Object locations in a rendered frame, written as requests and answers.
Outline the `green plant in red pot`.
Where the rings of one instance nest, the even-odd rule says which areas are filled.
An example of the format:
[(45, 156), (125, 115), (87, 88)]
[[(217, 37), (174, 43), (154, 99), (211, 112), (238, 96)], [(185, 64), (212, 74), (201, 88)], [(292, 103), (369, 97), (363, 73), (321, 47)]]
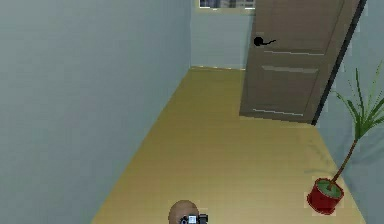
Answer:
[(355, 69), (354, 76), (356, 86), (353, 87), (351, 81), (348, 81), (352, 91), (350, 98), (344, 97), (338, 91), (333, 90), (333, 93), (344, 104), (352, 118), (353, 141), (349, 147), (348, 154), (332, 178), (317, 178), (314, 181), (311, 191), (306, 196), (307, 203), (317, 213), (331, 215), (335, 211), (336, 206), (345, 195), (344, 189), (337, 183), (337, 180), (351, 159), (356, 145), (371, 129), (384, 124), (384, 90), (381, 90), (379, 94), (375, 96), (377, 82), (383, 66), (384, 61), (381, 60), (376, 68), (375, 76), (367, 97), (363, 95), (358, 69)]

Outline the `brown wooden room door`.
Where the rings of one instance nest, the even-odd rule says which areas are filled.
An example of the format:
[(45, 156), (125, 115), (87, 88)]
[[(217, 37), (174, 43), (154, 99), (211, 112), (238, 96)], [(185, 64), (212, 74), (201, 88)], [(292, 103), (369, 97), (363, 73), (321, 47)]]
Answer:
[(239, 114), (310, 124), (359, 3), (256, 0)]

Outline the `window with pale frame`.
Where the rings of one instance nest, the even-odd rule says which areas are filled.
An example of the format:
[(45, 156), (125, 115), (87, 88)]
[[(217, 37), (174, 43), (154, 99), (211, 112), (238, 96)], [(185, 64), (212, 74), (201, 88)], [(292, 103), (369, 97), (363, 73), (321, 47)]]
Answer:
[(256, 0), (194, 0), (198, 12), (250, 14), (256, 8)]

